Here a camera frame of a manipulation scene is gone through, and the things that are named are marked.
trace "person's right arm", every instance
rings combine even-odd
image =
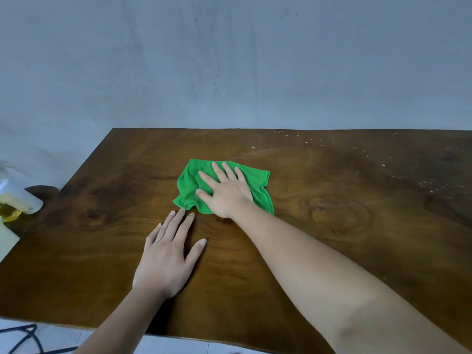
[[[300,313],[337,353],[469,353],[403,298],[347,257],[252,201],[243,173],[213,163],[220,182],[199,196],[234,220],[256,245]]]

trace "person's left arm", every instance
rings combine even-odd
[[[132,354],[162,303],[185,285],[206,240],[198,241],[184,259],[184,242],[194,219],[183,208],[172,211],[146,238],[134,275],[133,289],[75,354]]]

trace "brown wooden tabletop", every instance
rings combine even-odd
[[[0,316],[98,327],[131,289],[145,238],[191,158],[270,170],[276,216],[348,256],[472,349],[472,132],[113,129],[0,263]],[[207,238],[149,332],[329,353],[246,235]]]

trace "green microfiber cloth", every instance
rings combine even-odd
[[[215,162],[221,169],[223,169],[223,166],[221,165],[223,161]],[[202,180],[200,175],[198,175],[198,172],[201,170],[216,181],[219,181],[215,171],[211,167],[211,163],[212,161],[209,160],[198,159],[191,159],[188,162],[184,171],[177,180],[177,188],[180,191],[180,195],[174,200],[175,205],[181,208],[183,207],[186,210],[196,206],[197,210],[202,214],[213,214],[209,207],[195,194],[195,190],[202,189],[208,194],[213,195],[213,190],[211,190]],[[253,167],[240,165],[232,161],[226,161],[226,163],[229,165],[231,170],[234,171],[235,166],[237,166],[243,172],[246,182],[249,185],[249,189],[251,189],[255,204],[267,212],[274,214],[272,199],[264,188],[268,183],[270,171],[254,169]]]

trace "skin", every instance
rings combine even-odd
[[[244,174],[213,163],[219,182],[196,195],[218,216],[235,221],[257,247],[300,313],[336,353],[469,353],[403,298],[357,264],[253,203]],[[131,354],[162,303],[188,280],[203,251],[200,240],[183,257],[193,214],[171,212],[147,237],[133,289],[77,354]]]

